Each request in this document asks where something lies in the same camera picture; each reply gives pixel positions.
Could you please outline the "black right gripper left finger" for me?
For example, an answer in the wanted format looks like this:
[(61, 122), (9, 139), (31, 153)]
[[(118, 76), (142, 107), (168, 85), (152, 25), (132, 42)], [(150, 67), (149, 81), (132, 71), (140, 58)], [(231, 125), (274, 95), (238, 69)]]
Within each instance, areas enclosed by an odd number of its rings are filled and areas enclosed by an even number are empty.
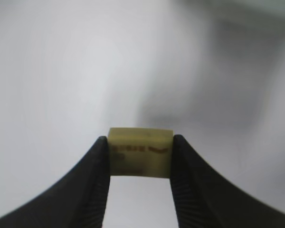
[(0, 228), (101, 228), (109, 186), (108, 143), (100, 136), (58, 182), (0, 217)]

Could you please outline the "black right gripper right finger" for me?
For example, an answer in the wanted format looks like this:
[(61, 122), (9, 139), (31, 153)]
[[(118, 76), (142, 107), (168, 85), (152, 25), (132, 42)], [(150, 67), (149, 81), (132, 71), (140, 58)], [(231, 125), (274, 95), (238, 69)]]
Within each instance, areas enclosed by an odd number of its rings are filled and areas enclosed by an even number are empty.
[(170, 185), (180, 228), (285, 228), (285, 214), (213, 169), (182, 135), (173, 137)]

